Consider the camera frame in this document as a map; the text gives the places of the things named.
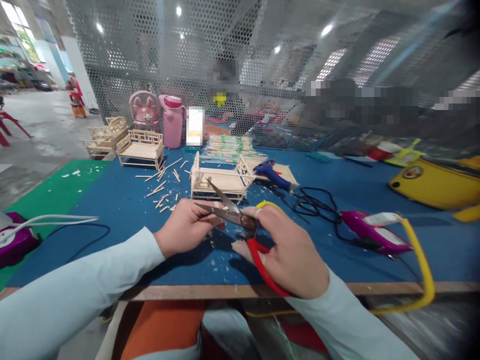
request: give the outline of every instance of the concrete floor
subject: concrete floor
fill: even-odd
[[[100,115],[74,118],[68,91],[21,91],[3,100],[3,110],[33,138],[4,121],[12,136],[7,136],[10,147],[0,147],[0,211],[68,161],[88,159],[80,140],[89,139],[87,127],[103,125]]]

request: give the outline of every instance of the red chair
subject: red chair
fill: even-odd
[[[82,106],[85,106],[85,103],[84,101],[82,100],[82,90],[80,90],[80,85],[79,85],[79,81],[77,80],[77,78],[75,78],[75,87],[76,87],[76,91],[70,91],[70,101],[74,101],[74,99],[77,99],[78,101],[80,101],[80,103],[82,104]]]
[[[4,119],[12,121],[15,125],[17,125],[20,130],[22,130],[30,139],[32,136],[19,124],[19,121],[17,119],[14,119],[9,115],[8,112],[5,112],[3,110],[0,110],[0,129],[2,129],[7,136],[12,136],[12,133],[9,131],[7,126],[4,124]],[[0,132],[0,145],[2,145],[4,148],[9,147],[10,144],[5,138],[5,136]]]

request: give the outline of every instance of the white cable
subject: white cable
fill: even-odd
[[[82,221],[72,221],[72,222],[40,222],[40,223],[35,223],[32,224],[33,222],[37,220],[42,220],[42,219],[83,219]],[[52,214],[52,215],[40,215],[34,218],[31,218],[30,220],[25,221],[22,224],[13,224],[13,225],[18,225],[13,231],[8,234],[6,237],[0,239],[0,244],[4,243],[7,241],[8,238],[10,238],[12,235],[15,235],[17,232],[19,232],[21,229],[25,228],[26,226],[40,226],[40,225],[77,225],[77,224],[83,224],[83,223],[89,223],[95,220],[100,219],[98,216],[79,216],[79,215],[58,215],[58,214]]]

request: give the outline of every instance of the blue glue gun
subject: blue glue gun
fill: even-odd
[[[292,189],[292,183],[283,179],[274,170],[275,159],[270,159],[262,162],[253,168],[253,173],[256,175],[263,175],[272,182],[273,185],[278,186],[280,189],[290,191]]]

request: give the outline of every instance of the scissor blade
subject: scissor blade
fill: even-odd
[[[228,198],[218,187],[216,187],[209,178],[206,179],[213,190],[215,190],[216,194],[220,198],[221,202],[225,204],[225,206],[234,213],[240,214],[241,211],[237,205],[235,205],[232,200]]]
[[[240,219],[240,216],[239,216],[239,214],[237,214],[235,212],[232,213],[229,210],[224,210],[224,209],[214,207],[214,206],[203,205],[203,204],[200,204],[200,203],[197,203],[197,202],[195,203],[195,205],[201,207],[204,210],[207,210],[209,213],[214,214],[214,215],[218,216],[219,218],[222,218],[222,219],[227,220],[231,223],[242,226],[242,221]]]

